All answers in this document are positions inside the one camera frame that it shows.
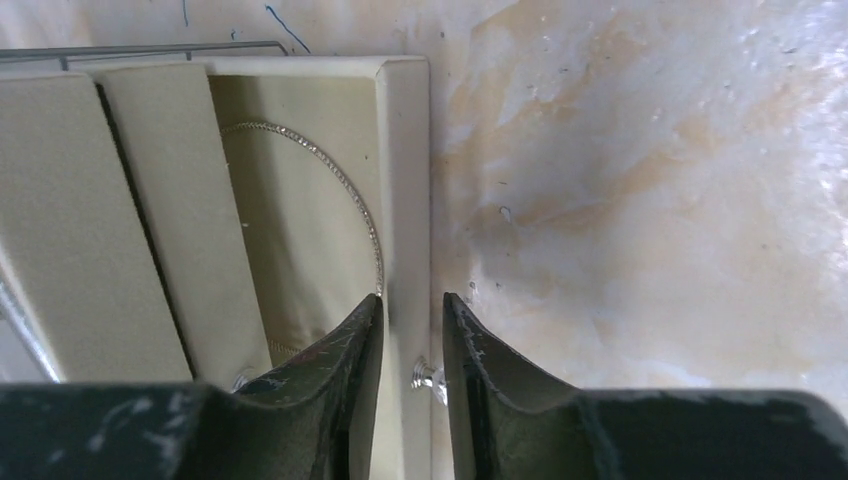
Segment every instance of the metal rod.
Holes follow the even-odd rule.
[[[280,42],[229,42],[187,43],[182,45],[122,45],[114,47],[68,47],[68,48],[21,48],[0,50],[0,58],[67,58],[85,55],[111,55],[133,53],[190,53],[205,50],[230,50],[238,48],[279,48],[288,56],[289,52]]]

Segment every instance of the beige panel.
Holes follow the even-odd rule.
[[[190,379],[89,78],[0,81],[0,170],[3,307],[55,377]]]
[[[268,371],[204,67],[98,68],[196,374],[229,389]]]
[[[383,247],[387,306],[371,478],[429,478],[431,395],[410,388],[412,365],[429,356],[426,61],[201,61],[221,125],[260,120],[298,131],[365,199]],[[327,168],[292,141],[249,131],[229,134],[224,146],[266,331],[302,348],[374,291],[365,226]]]

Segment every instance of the necklace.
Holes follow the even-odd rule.
[[[297,143],[301,147],[308,150],[312,155],[315,155],[318,160],[321,160],[330,172],[336,177],[339,183],[342,184],[345,191],[347,191],[348,195],[350,195],[351,200],[356,205],[356,209],[359,210],[359,214],[362,216],[362,220],[365,222],[365,227],[368,229],[368,237],[371,240],[371,248],[374,253],[374,267],[377,272],[377,284],[374,288],[375,293],[378,297],[383,295],[383,252],[380,248],[380,239],[377,237],[377,229],[374,228],[374,222],[371,220],[371,214],[368,212],[368,208],[365,205],[365,201],[362,199],[362,195],[356,190],[356,187],[350,182],[347,175],[342,172],[339,166],[334,162],[323,150],[318,148],[317,145],[310,142],[303,135],[295,132],[294,130],[284,127],[282,125],[276,125],[269,122],[239,122],[234,123],[232,125],[227,125],[226,127],[221,128],[221,136],[225,136],[230,133],[241,132],[245,130],[264,130],[266,132],[276,133],[277,135],[282,135],[285,138]]]

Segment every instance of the floor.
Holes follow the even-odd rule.
[[[848,3],[102,5],[0,0],[0,43],[426,55],[434,312],[460,293],[578,386],[799,388],[848,416]]]

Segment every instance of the metal knob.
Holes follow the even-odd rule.
[[[448,405],[448,384],[445,380],[444,368],[433,368],[424,358],[419,358],[412,369],[412,388],[429,387],[436,400],[444,406]]]

